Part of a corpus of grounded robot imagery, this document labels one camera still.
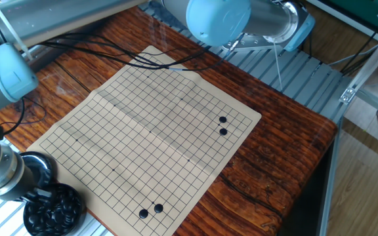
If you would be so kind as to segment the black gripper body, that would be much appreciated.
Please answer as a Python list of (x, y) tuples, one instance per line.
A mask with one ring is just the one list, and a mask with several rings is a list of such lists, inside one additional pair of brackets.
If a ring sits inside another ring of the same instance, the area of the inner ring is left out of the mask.
[(14, 176), (0, 189), (0, 199), (13, 201), (38, 188), (33, 172), (24, 164), (19, 163)]

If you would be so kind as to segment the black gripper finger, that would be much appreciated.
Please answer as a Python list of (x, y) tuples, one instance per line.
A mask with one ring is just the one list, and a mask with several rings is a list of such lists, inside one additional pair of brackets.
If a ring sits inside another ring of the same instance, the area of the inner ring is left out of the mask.
[(29, 203), (49, 203), (52, 202), (53, 199), (54, 195), (51, 191), (46, 191), (38, 187), (33, 188), (20, 197), (21, 201)]

